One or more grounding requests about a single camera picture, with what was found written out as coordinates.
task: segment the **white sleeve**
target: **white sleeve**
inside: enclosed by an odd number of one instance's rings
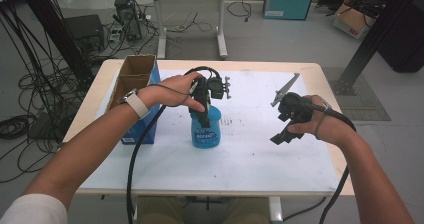
[[[62,202],[45,194],[28,194],[16,199],[0,219],[0,224],[66,224]]]

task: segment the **bottle label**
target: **bottle label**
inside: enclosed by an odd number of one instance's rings
[[[197,129],[195,134],[196,142],[209,143],[214,142],[217,138],[217,135],[213,131],[205,129]]]

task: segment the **cardboard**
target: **cardboard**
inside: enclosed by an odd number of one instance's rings
[[[362,39],[371,29],[375,19],[346,4],[351,1],[344,0],[344,4],[334,14],[333,25],[356,39]]]
[[[144,88],[149,84],[160,82],[159,69],[154,55],[127,56],[122,65],[115,87],[112,91],[107,110],[119,105],[118,99],[123,97],[133,88]],[[149,113],[138,120],[130,130],[121,138],[122,144],[135,145],[149,125],[150,121],[159,111],[159,105],[149,109]],[[156,123],[142,141],[142,144],[153,144],[156,134]]]

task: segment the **cardboard box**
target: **cardboard box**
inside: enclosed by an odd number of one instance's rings
[[[362,39],[371,29],[375,19],[346,4],[351,1],[344,0],[345,4],[342,4],[334,14],[333,25],[356,39]]]
[[[159,69],[156,63],[156,56],[127,56],[124,60],[124,64],[119,71],[115,87],[113,89],[108,110],[112,109],[116,105],[118,99],[123,97],[133,88],[144,88],[149,84],[155,84],[160,82]],[[159,111],[160,105],[155,105],[150,108],[149,113],[138,120],[130,130],[121,138],[122,144],[135,145],[149,125],[150,121]],[[156,123],[152,129],[144,138],[143,144],[153,144],[155,140]]]
[[[312,0],[265,0],[266,19],[305,20]]]

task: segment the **hand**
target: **hand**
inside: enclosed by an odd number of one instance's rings
[[[198,72],[191,72],[184,76],[172,76],[156,85],[144,88],[143,93],[149,92],[149,95],[154,96],[155,100],[153,102],[155,104],[166,106],[185,105],[196,111],[204,112],[204,106],[189,96],[193,80],[201,76],[202,74]]]
[[[324,106],[320,96],[305,96],[311,99],[315,105]],[[340,146],[350,135],[356,135],[356,132],[343,121],[320,111],[314,111],[311,121],[307,123],[297,123],[287,127],[291,133],[310,133],[317,139]]]

